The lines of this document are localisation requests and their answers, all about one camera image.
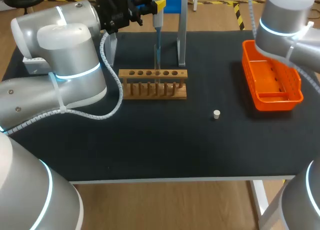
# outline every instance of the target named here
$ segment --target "cable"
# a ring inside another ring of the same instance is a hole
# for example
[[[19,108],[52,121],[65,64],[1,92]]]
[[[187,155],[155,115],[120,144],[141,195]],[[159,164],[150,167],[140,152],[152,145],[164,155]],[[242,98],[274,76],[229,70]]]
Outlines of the cable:
[[[249,4],[249,12],[250,12],[250,18],[251,18],[252,33],[253,33],[253,37],[256,38],[257,29],[256,29],[254,7],[253,7],[252,1],[253,0],[248,0],[248,4]]]
[[[109,72],[111,73],[111,75],[113,76],[116,84],[118,85],[118,88],[119,88],[119,99],[118,99],[118,102],[115,106],[115,108],[110,111],[108,114],[104,115],[104,116],[95,116],[95,115],[91,115],[91,114],[88,114],[88,113],[84,113],[84,112],[81,112],[81,111],[76,111],[76,110],[71,110],[71,109],[67,109],[66,110],[66,113],[70,113],[70,114],[75,114],[75,115],[78,115],[78,116],[82,116],[82,117],[86,117],[86,118],[89,118],[89,119],[93,119],[93,120],[105,120],[105,119],[108,119],[110,117],[112,117],[119,109],[121,103],[122,103],[122,100],[124,98],[124,91],[123,91],[123,88],[122,88],[122,84],[118,78],[118,76],[116,75],[116,73],[113,71],[113,69],[111,68],[111,66],[109,65],[107,59],[106,59],[106,56],[105,56],[105,53],[104,53],[104,47],[105,47],[105,41],[107,39],[107,36],[108,34],[105,33],[100,41],[100,47],[99,47],[99,50],[100,50],[100,54],[101,54],[101,58],[102,58],[102,61],[103,63],[105,64],[106,68],[109,70]],[[5,132],[6,135],[11,135],[41,119],[44,119],[48,116],[53,116],[55,114],[59,114],[61,111],[60,109],[58,110],[53,110],[53,111],[49,111],[49,112],[46,112],[46,113],[43,113],[43,114],[40,114],[22,124],[20,124],[19,126],[16,126],[15,128]]]
[[[254,8],[253,8],[253,0],[248,0],[249,11],[250,11],[250,18],[251,18],[251,25],[252,25],[252,32],[254,38],[257,36],[257,29],[255,24],[255,16],[254,16]],[[292,62],[289,63],[289,67],[295,68],[305,79],[313,86],[313,88],[320,94],[320,86],[300,67],[296,66]]]
[[[320,11],[317,9],[311,9],[311,11],[316,11],[318,13],[318,17],[308,17],[309,20],[317,20],[320,19]]]

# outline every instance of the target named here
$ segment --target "black tabletop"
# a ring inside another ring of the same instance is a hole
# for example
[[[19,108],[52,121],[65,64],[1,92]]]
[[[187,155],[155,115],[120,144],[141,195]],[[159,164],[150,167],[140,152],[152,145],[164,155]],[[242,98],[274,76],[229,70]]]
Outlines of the black tabletop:
[[[177,68],[176,38],[162,35],[162,69]],[[318,155],[320,96],[302,78],[304,101],[294,110],[256,111],[241,64],[242,42],[251,38],[188,33],[187,100],[124,100],[107,120],[55,115],[11,137],[69,181],[295,175]],[[115,71],[152,69],[155,40],[153,33],[119,33]],[[118,88],[103,70],[106,97],[80,110],[104,115],[116,105]],[[4,79],[27,75],[16,50]],[[213,121],[216,109],[221,116]]]

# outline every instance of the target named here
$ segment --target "orange plastic tray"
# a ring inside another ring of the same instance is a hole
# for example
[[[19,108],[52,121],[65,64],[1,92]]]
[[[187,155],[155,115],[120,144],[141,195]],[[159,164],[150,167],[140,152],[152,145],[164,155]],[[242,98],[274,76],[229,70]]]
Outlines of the orange plastic tray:
[[[242,65],[259,111],[290,111],[304,96],[301,78],[294,68],[260,54],[255,41],[244,41]]]

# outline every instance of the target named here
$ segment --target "wooden floor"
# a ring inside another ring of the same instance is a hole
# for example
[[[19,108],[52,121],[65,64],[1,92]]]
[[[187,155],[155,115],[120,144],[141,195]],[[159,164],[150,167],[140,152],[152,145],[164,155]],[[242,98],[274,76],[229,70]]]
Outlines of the wooden floor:
[[[44,2],[35,11],[64,3]],[[263,5],[254,5],[258,22]],[[240,6],[246,29],[251,29],[248,5]],[[0,79],[16,47],[10,21],[23,14],[22,10],[0,12]],[[143,27],[132,24],[121,31],[154,31],[152,17],[143,17]],[[176,31],[178,16],[165,16],[164,31]],[[233,7],[198,5],[197,12],[189,6],[188,31],[237,31],[239,26]],[[280,189],[281,181],[264,182],[268,200]],[[149,230],[149,229],[257,229],[251,201],[251,191],[244,181],[141,183],[77,185],[84,203],[83,229]]]

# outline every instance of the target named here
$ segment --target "test tube rack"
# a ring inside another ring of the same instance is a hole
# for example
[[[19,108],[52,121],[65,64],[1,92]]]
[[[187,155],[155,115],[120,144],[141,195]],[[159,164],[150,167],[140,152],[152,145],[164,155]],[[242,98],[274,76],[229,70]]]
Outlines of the test tube rack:
[[[187,98],[187,70],[119,70],[122,79],[123,98],[125,100],[185,100]],[[142,83],[128,82],[136,80],[154,80]],[[177,82],[167,83],[170,79]]]

